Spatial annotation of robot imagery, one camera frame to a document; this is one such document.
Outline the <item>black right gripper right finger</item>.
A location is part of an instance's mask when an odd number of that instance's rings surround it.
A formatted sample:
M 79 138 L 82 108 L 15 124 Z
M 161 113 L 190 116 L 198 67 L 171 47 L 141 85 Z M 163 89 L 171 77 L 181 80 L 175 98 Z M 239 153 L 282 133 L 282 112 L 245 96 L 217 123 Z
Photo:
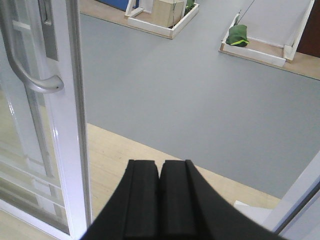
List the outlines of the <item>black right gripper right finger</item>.
M 229 204 L 191 160 L 166 160 L 160 174 L 161 240 L 280 240 Z

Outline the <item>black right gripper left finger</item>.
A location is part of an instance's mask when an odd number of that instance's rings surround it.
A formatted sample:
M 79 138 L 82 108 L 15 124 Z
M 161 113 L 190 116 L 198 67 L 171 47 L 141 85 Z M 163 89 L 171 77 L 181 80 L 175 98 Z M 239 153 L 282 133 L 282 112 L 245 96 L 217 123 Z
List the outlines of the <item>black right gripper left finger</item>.
M 85 240 L 156 240 L 159 174 L 153 160 L 129 160 L 107 204 Z

